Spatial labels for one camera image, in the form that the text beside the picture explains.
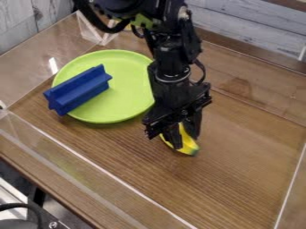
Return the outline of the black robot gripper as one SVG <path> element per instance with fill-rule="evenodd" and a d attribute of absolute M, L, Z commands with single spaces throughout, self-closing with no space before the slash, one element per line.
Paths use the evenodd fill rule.
<path fill-rule="evenodd" d="M 182 65 L 177 75 L 167 76 L 153 62 L 147 67 L 153 90 L 153 107 L 142 119 L 149 139 L 158 135 L 174 149 L 183 148 L 179 124 L 195 140 L 201 133 L 202 110 L 211 103 L 210 83 L 190 79 L 191 69 Z"/>

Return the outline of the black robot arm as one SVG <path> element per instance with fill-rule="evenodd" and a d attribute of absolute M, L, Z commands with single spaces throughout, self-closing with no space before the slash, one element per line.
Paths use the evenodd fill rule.
<path fill-rule="evenodd" d="M 94 26 L 110 34 L 127 27 L 146 40 L 153 54 L 147 67 L 153 108 L 142 119 L 150 138 L 161 136 L 173 149 L 201 133 L 202 110 L 211 103 L 210 83 L 190 79 L 203 68 L 201 39 L 186 0 L 74 0 Z"/>

